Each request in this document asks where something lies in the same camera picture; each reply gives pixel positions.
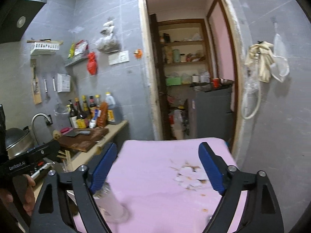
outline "wooden cutting board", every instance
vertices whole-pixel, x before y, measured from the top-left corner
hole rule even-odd
[[[60,143],[61,147],[67,149],[78,150],[82,152],[88,152],[96,142],[101,140],[109,130],[103,129],[74,129],[74,131],[89,130],[91,133],[89,135],[79,134],[75,137],[61,136],[57,141]]]

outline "red cup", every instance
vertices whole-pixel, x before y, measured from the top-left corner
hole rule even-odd
[[[212,79],[212,82],[213,82],[213,85],[214,85],[215,89],[220,87],[220,79],[219,78]]]

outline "range hood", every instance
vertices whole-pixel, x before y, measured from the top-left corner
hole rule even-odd
[[[0,44],[20,41],[47,0],[17,0],[0,26]]]

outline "cooking pot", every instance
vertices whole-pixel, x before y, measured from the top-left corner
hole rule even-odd
[[[5,147],[9,159],[11,159],[29,148],[35,147],[35,143],[29,130],[10,128],[6,131]]]

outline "gray refrigerator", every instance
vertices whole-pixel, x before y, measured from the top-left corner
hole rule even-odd
[[[188,98],[190,138],[217,137],[228,141],[233,132],[232,87],[192,92]]]

